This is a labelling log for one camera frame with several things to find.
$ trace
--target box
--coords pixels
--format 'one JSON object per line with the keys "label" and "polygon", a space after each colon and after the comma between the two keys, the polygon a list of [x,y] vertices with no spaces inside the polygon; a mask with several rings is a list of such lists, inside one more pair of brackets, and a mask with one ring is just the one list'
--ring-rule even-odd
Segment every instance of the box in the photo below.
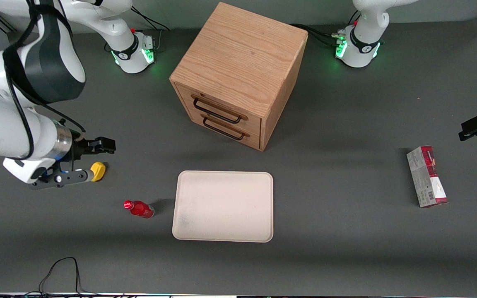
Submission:
{"label": "box", "polygon": [[417,191],[419,206],[431,207],[448,203],[445,190],[437,176],[434,150],[431,146],[421,146],[408,153],[411,177]]}
{"label": "box", "polygon": [[220,2],[170,81],[194,123],[263,151],[296,83],[307,37]]}

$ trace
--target cardboard box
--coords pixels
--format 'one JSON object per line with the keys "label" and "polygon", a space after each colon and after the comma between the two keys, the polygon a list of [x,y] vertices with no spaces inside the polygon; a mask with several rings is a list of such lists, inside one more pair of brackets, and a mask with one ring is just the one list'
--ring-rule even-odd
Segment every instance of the cardboard box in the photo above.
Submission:
{"label": "cardboard box", "polygon": [[445,190],[437,176],[434,150],[431,146],[421,146],[407,154],[411,177],[417,191],[419,206],[431,207],[448,203]]}

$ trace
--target gray tabletop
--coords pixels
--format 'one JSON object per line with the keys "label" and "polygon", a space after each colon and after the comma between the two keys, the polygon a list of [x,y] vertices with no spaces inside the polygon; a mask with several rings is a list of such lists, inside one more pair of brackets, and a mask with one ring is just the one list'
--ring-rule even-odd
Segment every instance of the gray tabletop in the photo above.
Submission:
{"label": "gray tabletop", "polygon": [[[104,181],[42,191],[0,158],[0,291],[32,291],[74,256],[93,292],[477,297],[477,138],[458,139],[477,115],[477,19],[393,24],[359,70],[310,39],[263,153],[187,117],[168,77],[196,33],[164,32],[156,64],[137,75],[97,34],[75,36],[87,85],[55,107],[118,151],[78,162],[110,163]],[[448,205],[418,207],[405,153],[420,145],[434,147]],[[273,240],[174,239],[184,170],[270,172]],[[158,213],[131,216],[126,199]],[[73,275],[60,264],[46,291],[72,291]]]}

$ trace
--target plastic tray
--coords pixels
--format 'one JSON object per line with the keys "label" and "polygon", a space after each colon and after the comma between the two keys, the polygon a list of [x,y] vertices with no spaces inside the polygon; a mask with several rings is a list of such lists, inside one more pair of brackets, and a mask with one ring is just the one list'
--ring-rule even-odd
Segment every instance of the plastic tray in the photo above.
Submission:
{"label": "plastic tray", "polygon": [[182,172],[172,234],[180,240],[270,241],[272,176],[265,172]]}

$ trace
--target drawer handle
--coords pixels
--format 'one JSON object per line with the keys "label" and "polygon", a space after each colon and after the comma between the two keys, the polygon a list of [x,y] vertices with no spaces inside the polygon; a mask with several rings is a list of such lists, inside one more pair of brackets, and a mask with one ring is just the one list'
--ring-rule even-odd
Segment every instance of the drawer handle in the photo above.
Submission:
{"label": "drawer handle", "polygon": [[218,119],[221,119],[223,121],[226,121],[226,122],[229,122],[231,124],[237,124],[240,122],[240,120],[242,119],[242,116],[239,115],[239,117],[237,118],[237,120],[231,120],[229,118],[226,118],[224,116],[221,116],[221,115],[218,115],[217,113],[214,113],[214,112],[211,112],[210,110],[208,109],[204,109],[202,108],[201,106],[197,105],[197,103],[199,102],[198,98],[195,98],[195,101],[193,102],[193,104],[195,105],[195,108],[197,108],[198,110],[202,111],[202,112],[205,112],[205,113],[208,113],[209,115],[212,115],[214,117],[217,117]]}
{"label": "drawer handle", "polygon": [[246,134],[242,133],[240,135],[240,137],[236,137],[236,136],[233,136],[231,134],[228,134],[227,132],[224,132],[223,130],[219,130],[218,128],[216,128],[214,126],[210,126],[209,124],[207,124],[207,117],[204,117],[204,126],[209,128],[210,130],[214,130],[214,131],[216,131],[220,134],[223,134],[226,137],[230,137],[230,138],[234,139],[235,141],[240,141],[240,140],[244,139],[244,136],[246,135]]}

